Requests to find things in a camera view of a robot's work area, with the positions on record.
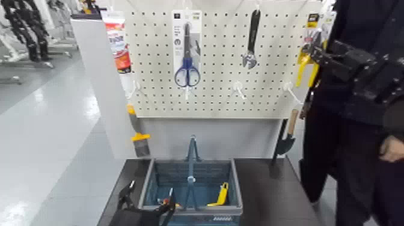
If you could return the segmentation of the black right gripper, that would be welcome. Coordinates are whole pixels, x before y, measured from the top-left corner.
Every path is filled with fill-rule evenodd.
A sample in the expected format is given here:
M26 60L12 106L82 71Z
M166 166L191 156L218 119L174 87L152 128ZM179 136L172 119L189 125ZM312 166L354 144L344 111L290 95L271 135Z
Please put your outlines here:
M329 46L330 55L326 50L330 41L330 33L320 34L320 45L306 44L302 48L302 63L330 63L331 73L342 81L349 81L365 66L376 61L376 57L362 49L357 49L346 43L334 41Z

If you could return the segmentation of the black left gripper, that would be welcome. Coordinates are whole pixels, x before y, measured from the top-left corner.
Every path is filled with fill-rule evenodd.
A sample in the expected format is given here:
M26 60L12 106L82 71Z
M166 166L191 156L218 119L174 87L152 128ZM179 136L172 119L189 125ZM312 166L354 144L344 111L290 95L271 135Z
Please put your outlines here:
M141 210L141 209L129 209L134 207L134 203L131 199L131 194L135 190L135 180L129 182L118 195L118 209L109 226L150 226L159 225L161 216L164 216L164 220L161 226L167 226L170 222L174 212L176 211L176 199L174 188L170 188L168 198L164 200L164 203L160 211L153 210ZM126 205L128 209L122 209L123 205Z

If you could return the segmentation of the person's bare hand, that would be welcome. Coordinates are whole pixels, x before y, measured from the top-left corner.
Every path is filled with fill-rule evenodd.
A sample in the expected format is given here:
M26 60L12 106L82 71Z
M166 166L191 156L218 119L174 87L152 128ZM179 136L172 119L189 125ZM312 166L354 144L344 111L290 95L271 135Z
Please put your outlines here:
M384 139L380 147L380 159L387 162L396 162L402 160L404 156L403 141L395 136L388 136Z

